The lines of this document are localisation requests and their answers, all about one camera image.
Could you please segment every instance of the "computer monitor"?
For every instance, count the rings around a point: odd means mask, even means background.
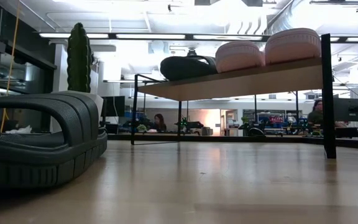
[[[358,121],[358,99],[334,98],[335,121]]]
[[[125,96],[109,96],[103,99],[106,104],[106,116],[125,116]]]

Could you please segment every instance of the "white ceiling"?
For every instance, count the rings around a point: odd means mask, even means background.
[[[293,8],[290,18],[293,27],[312,27],[320,34],[358,35],[356,7],[316,6],[308,1],[303,0]],[[40,32],[69,32],[74,24],[82,22],[88,32],[261,34],[269,20],[290,0],[275,2],[256,8],[247,7],[241,0],[220,0],[211,6],[194,6],[195,0],[21,0],[21,19]],[[16,13],[15,3],[0,0],[0,5],[13,14]],[[130,75],[152,73],[162,58],[172,55],[170,46],[193,47],[200,55],[213,56],[222,42],[150,44],[147,41],[93,40],[92,44],[116,45],[122,72]],[[332,44],[331,48],[333,65],[343,63],[338,62],[337,55],[358,56],[358,45]],[[150,55],[150,50],[154,50],[154,55]],[[181,50],[175,53],[185,54]]]

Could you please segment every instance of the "yellow cable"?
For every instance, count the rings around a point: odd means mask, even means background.
[[[19,15],[20,15],[20,0],[17,0],[16,25],[15,25],[15,33],[13,35],[11,67],[9,68],[9,76],[7,77],[6,96],[9,96],[9,85],[11,84],[11,74],[12,74],[13,62],[14,62],[14,58],[15,58],[17,27],[19,26]],[[1,123],[1,129],[0,129],[1,133],[4,128],[5,116],[7,116],[6,108],[4,108],[4,115],[2,116],[2,123]]]

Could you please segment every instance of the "black metal frame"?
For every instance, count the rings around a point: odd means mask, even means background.
[[[330,34],[324,34],[321,36],[321,64],[322,64],[322,74],[323,74],[323,101],[324,101],[324,112],[323,112],[323,118],[324,118],[324,139],[323,139],[323,145],[324,150],[326,153],[326,156],[328,159],[335,159],[336,158],[336,139],[335,139],[335,126],[334,126],[334,106],[333,106],[333,76],[332,76],[332,69],[331,69],[331,35]],[[133,108],[132,108],[132,121],[136,120],[136,109],[137,109],[137,93],[138,93],[138,84],[139,84],[139,77],[146,78],[150,80],[150,83],[161,83],[162,81],[154,80],[152,78],[143,76],[143,75],[135,75],[135,93],[134,93],[134,102],[133,102]],[[299,107],[298,107],[298,92],[295,92],[296,95],[296,120],[299,124]],[[255,119],[257,119],[257,99],[255,96]],[[178,109],[178,136],[177,138],[173,138],[170,136],[153,136],[149,139],[169,139],[169,140],[176,140],[176,141],[170,141],[170,142],[180,142],[181,141],[181,133],[180,133],[180,121],[181,121],[181,101],[179,101],[179,109]],[[199,137],[193,137],[194,140],[197,139],[202,141],[202,136]],[[183,136],[183,140],[189,141],[188,138]],[[234,139],[228,139],[228,138],[219,138],[216,139],[217,141],[237,141]],[[266,138],[262,139],[239,139],[240,142],[254,142],[254,141],[266,141]],[[305,140],[298,140],[300,142],[308,143],[308,140],[305,138]],[[131,130],[131,144],[135,145],[135,122],[132,122],[132,130]]]

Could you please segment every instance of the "person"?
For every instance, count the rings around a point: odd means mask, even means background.
[[[316,100],[313,105],[312,112],[308,115],[308,123],[310,126],[323,125],[323,101],[322,100]],[[344,125],[340,122],[335,121],[335,127],[343,128]]]
[[[156,129],[158,132],[167,130],[167,125],[165,125],[164,117],[162,114],[154,115],[154,124],[152,125],[151,129]]]

